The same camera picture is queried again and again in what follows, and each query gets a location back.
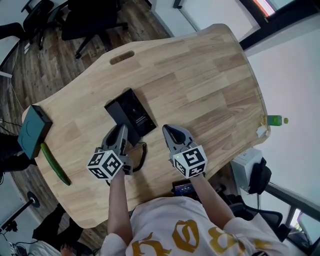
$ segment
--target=white device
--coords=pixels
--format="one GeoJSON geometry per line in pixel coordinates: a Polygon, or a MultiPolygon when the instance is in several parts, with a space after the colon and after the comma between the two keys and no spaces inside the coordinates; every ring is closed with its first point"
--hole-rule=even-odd
{"type": "Polygon", "coordinates": [[[262,152],[255,148],[249,148],[231,160],[231,167],[237,187],[248,192],[250,177],[254,164],[260,163],[262,152]]]}

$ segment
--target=gold lettering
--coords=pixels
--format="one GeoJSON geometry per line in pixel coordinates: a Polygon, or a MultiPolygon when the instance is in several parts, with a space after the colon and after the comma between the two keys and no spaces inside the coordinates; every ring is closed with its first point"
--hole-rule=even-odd
{"type": "Polygon", "coordinates": [[[229,233],[221,233],[218,231],[218,227],[212,227],[208,230],[209,235],[212,237],[212,240],[210,241],[210,245],[212,249],[219,253],[223,254],[226,250],[228,250],[230,247],[234,246],[235,244],[238,244],[240,252],[238,253],[238,256],[241,256],[245,252],[245,245],[241,242],[238,241],[237,239],[234,238],[232,234],[229,233]],[[218,240],[220,236],[226,236],[227,239],[227,246],[223,248],[218,240]]]}
{"type": "Polygon", "coordinates": [[[197,223],[192,220],[189,219],[187,221],[182,221],[179,220],[174,227],[174,231],[172,233],[172,238],[175,242],[176,247],[178,247],[181,250],[193,253],[198,245],[199,245],[199,231],[198,231],[198,226],[197,223]],[[179,232],[178,232],[178,226],[182,225],[182,234],[184,236],[184,239],[180,236],[179,232]],[[191,230],[193,237],[195,239],[195,245],[190,244],[190,233],[189,233],[189,229],[191,230]]]}
{"type": "Polygon", "coordinates": [[[171,253],[171,250],[164,249],[159,241],[151,240],[152,234],[153,232],[151,232],[146,238],[142,239],[141,242],[135,241],[132,243],[133,256],[141,256],[145,254],[144,252],[141,252],[140,245],[153,247],[156,256],[168,256],[171,253]]]}
{"type": "Polygon", "coordinates": [[[253,239],[253,243],[255,248],[257,249],[268,249],[272,245],[272,243],[264,242],[264,241],[261,241],[260,239],[253,239]]]}

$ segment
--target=white cube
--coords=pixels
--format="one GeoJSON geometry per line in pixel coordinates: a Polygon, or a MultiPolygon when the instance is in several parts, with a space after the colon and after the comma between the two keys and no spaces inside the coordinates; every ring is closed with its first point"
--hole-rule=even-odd
{"type": "Polygon", "coordinates": [[[187,179],[207,169],[208,159],[201,145],[173,155],[172,160],[173,166],[187,179]]]}
{"type": "Polygon", "coordinates": [[[98,179],[112,180],[124,163],[112,151],[94,153],[86,168],[98,179]]]}

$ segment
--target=teal box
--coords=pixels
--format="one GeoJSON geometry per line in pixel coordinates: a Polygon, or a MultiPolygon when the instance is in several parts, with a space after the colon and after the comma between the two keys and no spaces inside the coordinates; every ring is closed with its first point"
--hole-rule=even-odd
{"type": "Polygon", "coordinates": [[[52,121],[40,106],[31,105],[25,116],[18,143],[29,159],[34,159],[40,152],[40,144],[52,126],[52,121]]]}

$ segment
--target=black cable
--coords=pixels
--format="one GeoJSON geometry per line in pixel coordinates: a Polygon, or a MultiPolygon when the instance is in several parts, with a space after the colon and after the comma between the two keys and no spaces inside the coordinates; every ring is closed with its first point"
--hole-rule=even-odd
{"type": "Polygon", "coordinates": [[[142,156],[141,156],[139,165],[136,168],[133,168],[133,171],[132,171],[133,173],[139,171],[142,168],[147,156],[147,143],[145,142],[139,142],[139,143],[142,144],[142,156]]]}
{"type": "Polygon", "coordinates": [[[5,233],[4,233],[4,234],[3,234],[3,233],[0,233],[0,235],[3,235],[3,236],[4,236],[4,239],[8,242],[8,240],[7,240],[6,236],[5,236],[5,233]]]}
{"type": "Polygon", "coordinates": [[[6,128],[4,128],[3,126],[0,125],[0,127],[1,127],[2,129],[4,129],[6,132],[8,132],[9,135],[17,136],[16,134],[12,133],[11,131],[8,131],[8,130],[7,130],[6,128]]]}
{"type": "Polygon", "coordinates": [[[2,183],[4,183],[4,173],[0,170],[0,185],[2,185],[2,183]]]}
{"type": "Polygon", "coordinates": [[[20,124],[17,124],[17,123],[13,123],[13,122],[7,122],[7,121],[5,121],[5,120],[1,120],[0,119],[0,121],[2,121],[2,122],[4,122],[4,123],[7,123],[7,124],[10,124],[10,125],[14,125],[14,126],[20,126],[20,127],[22,127],[20,124]]]}
{"type": "Polygon", "coordinates": [[[92,251],[93,256],[96,256],[96,253],[97,253],[100,249],[101,249],[101,248],[94,249],[94,250],[92,251]]]}
{"type": "Polygon", "coordinates": [[[15,243],[14,245],[17,246],[18,244],[26,244],[26,245],[32,245],[32,244],[35,244],[36,242],[38,242],[39,240],[37,241],[34,241],[34,242],[17,242],[15,243]]]}

